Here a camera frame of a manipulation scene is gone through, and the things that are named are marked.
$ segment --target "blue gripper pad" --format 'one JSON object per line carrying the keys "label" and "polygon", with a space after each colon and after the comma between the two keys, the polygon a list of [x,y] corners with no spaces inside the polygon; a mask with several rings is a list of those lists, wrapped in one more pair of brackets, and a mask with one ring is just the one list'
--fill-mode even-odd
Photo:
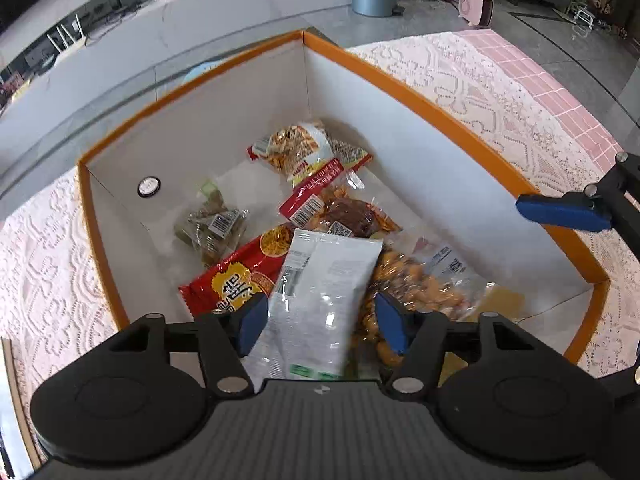
{"label": "blue gripper pad", "polygon": [[539,224],[569,227],[592,233],[612,228],[611,220],[604,218],[595,209],[563,202],[557,198],[521,196],[516,201],[516,209],[524,218]]}
{"label": "blue gripper pad", "polygon": [[265,294],[260,294],[257,303],[251,300],[242,306],[241,312],[247,308],[240,322],[238,332],[238,356],[248,355],[258,341],[262,329],[267,324],[269,300]]}
{"label": "blue gripper pad", "polygon": [[409,338],[405,332],[406,325],[402,312],[404,307],[399,303],[394,304],[392,298],[380,293],[376,294],[375,305],[382,337],[395,353],[403,355],[409,348]]}

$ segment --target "snack bag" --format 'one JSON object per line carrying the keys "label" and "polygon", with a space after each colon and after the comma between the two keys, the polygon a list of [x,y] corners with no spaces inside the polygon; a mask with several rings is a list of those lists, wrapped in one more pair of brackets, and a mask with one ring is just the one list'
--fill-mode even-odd
{"label": "snack bag", "polygon": [[178,288],[190,312],[241,308],[256,292],[271,294],[287,251],[293,227],[282,224],[239,248],[189,285]]}
{"label": "snack bag", "polygon": [[265,137],[248,150],[252,160],[261,158],[283,173],[293,186],[337,157],[345,168],[357,170],[371,160],[361,148],[332,139],[321,121],[294,124]]}
{"label": "snack bag", "polygon": [[470,316],[494,285],[479,276],[450,243],[426,224],[421,223],[410,230],[393,234],[386,244],[409,255],[422,265],[425,274],[464,296],[466,310],[458,312],[457,319]]}
{"label": "snack bag", "polygon": [[220,190],[210,181],[200,188],[204,202],[183,211],[174,224],[174,234],[200,254],[205,267],[235,251],[246,228],[247,210],[229,210]]}
{"label": "snack bag", "polygon": [[340,236],[370,238],[400,230],[371,202],[351,198],[350,189],[364,190],[364,184],[333,158],[298,184],[279,211],[296,227]]}
{"label": "snack bag", "polygon": [[256,388],[267,377],[343,375],[358,306],[381,248],[382,240],[296,229],[269,300],[267,326],[255,355],[252,350],[244,362]]}
{"label": "snack bag", "polygon": [[453,282],[429,274],[423,263],[388,246],[380,254],[367,291],[363,324],[369,338],[377,335],[377,292],[387,292],[408,310],[437,310],[453,320],[463,319],[472,309],[472,303]]}

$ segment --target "qr code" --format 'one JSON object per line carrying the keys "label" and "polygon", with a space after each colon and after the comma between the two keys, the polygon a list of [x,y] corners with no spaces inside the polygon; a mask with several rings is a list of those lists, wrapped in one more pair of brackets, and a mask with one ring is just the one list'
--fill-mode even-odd
{"label": "qr code", "polygon": [[453,261],[449,264],[449,272],[451,274],[455,274],[456,272],[460,272],[462,269],[462,266],[464,264],[457,258],[454,258]]}
{"label": "qr code", "polygon": [[353,237],[353,231],[349,229],[346,225],[341,224],[338,221],[335,221],[334,223],[331,224],[331,227],[329,227],[329,234]]}

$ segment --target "pink tiled border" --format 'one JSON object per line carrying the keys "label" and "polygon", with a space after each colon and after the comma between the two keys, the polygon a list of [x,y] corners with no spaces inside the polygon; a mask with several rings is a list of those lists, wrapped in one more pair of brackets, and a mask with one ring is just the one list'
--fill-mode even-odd
{"label": "pink tiled border", "polygon": [[575,139],[606,173],[614,164],[619,144],[568,90],[531,58],[491,29],[456,32],[479,52],[495,61],[504,73],[521,83],[569,136]]}

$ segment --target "red snack package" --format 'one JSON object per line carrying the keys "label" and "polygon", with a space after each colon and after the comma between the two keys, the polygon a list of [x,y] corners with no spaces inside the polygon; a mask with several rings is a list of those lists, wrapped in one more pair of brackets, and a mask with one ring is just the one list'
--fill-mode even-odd
{"label": "red snack package", "polygon": [[240,247],[189,285],[178,287],[194,316],[241,308],[256,292],[267,296],[278,279],[294,227],[282,224]]}
{"label": "red snack package", "polygon": [[357,200],[351,191],[364,190],[364,184],[333,158],[320,170],[300,182],[280,214],[296,227],[340,236],[369,238],[399,231],[400,227],[370,200]]}

